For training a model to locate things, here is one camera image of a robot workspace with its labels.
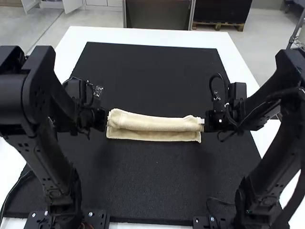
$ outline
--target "gray floor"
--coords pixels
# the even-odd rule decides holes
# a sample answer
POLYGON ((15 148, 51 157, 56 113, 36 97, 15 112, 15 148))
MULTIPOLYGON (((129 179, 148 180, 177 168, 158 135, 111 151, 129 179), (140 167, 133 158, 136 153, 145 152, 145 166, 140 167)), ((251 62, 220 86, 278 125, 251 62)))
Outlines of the gray floor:
MULTIPOLYGON (((246 64, 262 85, 275 71, 275 55, 287 45, 298 18, 279 10, 251 9, 244 32, 222 27, 229 32, 246 64)), ((35 45, 56 47, 71 25, 122 27, 122 13, 77 10, 65 14, 58 9, 0 7, 0 45, 19 45, 30 53, 35 45)), ((199 31, 214 31, 211 26, 199 31)))

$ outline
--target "white table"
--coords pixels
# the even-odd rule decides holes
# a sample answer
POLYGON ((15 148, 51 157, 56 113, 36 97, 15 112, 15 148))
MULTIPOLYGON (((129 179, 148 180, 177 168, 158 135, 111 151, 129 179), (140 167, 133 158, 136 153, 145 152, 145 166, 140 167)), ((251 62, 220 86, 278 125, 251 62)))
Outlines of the white table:
MULTIPOLYGON (((251 96, 259 89, 257 82, 242 59, 229 34, 226 32, 162 31, 75 26, 68 29, 56 48, 54 70, 61 82, 64 82, 69 78, 87 42, 216 48, 231 82, 245 82, 247 84, 248 96, 251 96)), ((279 125, 280 122, 278 120, 270 120, 264 128, 257 132, 252 132, 252 136, 261 156, 264 156, 279 125)), ((18 180, 24 166, 25 161, 20 154, 3 139, 0 139, 0 203, 3 203, 7 193, 18 180)), ((298 176, 299 174, 295 176, 282 193, 282 206, 285 206, 291 197, 298 176)), ((303 201, 298 211, 290 220, 292 229, 301 228, 302 225, 304 226, 304 212, 305 203, 303 201)), ((22 229, 25 222, 26 219, 4 219, 1 229, 22 229)), ((142 228, 143 226, 144 225, 141 224, 111 223, 110 228, 137 229, 142 228)), ((191 228, 165 225, 145 225, 145 227, 152 229, 191 228)))

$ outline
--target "white cabinet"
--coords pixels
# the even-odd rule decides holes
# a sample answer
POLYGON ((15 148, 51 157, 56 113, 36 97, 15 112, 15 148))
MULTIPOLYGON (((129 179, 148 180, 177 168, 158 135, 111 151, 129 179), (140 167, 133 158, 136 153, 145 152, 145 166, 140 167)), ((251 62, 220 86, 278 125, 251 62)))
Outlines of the white cabinet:
POLYGON ((62 1, 41 1, 41 0, 21 0, 24 11, 27 13, 34 6, 41 4, 41 8, 60 8, 65 9, 65 13, 83 6, 83 0, 62 0, 62 1))
POLYGON ((65 13, 70 13, 73 10, 82 7, 82 0, 62 0, 65 13))
POLYGON ((122 7, 122 0, 107 0, 108 6, 112 7, 122 7))
POLYGON ((107 6, 107 0, 86 0, 87 6, 107 6))
POLYGON ((21 0, 25 13, 40 3, 40 0, 21 0))
POLYGON ((62 1, 41 1, 21 0, 24 11, 27 13, 36 5, 40 8, 64 9, 70 13, 76 9, 82 10, 108 10, 122 12, 122 0, 62 0, 62 1))

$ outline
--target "towel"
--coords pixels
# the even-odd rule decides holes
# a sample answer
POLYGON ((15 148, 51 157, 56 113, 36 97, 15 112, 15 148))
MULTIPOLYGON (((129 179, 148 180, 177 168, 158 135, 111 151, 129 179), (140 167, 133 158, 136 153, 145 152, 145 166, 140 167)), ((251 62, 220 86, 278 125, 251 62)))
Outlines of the towel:
POLYGON ((201 142, 201 118, 165 118, 135 114, 120 109, 109 112, 107 138, 142 141, 197 141, 201 142))

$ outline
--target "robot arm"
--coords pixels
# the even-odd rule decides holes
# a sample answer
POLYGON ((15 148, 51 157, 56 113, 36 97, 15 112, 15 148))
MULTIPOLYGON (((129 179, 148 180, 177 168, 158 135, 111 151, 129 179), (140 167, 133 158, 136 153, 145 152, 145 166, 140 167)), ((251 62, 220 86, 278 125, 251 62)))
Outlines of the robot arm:
POLYGON ((279 111, 283 116, 262 161, 236 192, 234 225, 238 229, 287 228, 305 194, 305 58, 299 50, 281 50, 276 63, 274 75, 251 97, 246 98, 244 83, 225 84, 225 102, 213 97, 213 110, 206 112, 204 131, 232 131, 224 140, 262 128, 279 111), (300 169, 295 193, 278 213, 280 195, 300 169))
POLYGON ((61 228, 82 220, 81 182, 64 156, 57 132, 104 131, 101 88, 72 78, 61 85, 55 51, 38 46, 29 58, 17 46, 0 46, 0 135, 25 158, 43 186, 48 212, 61 228))

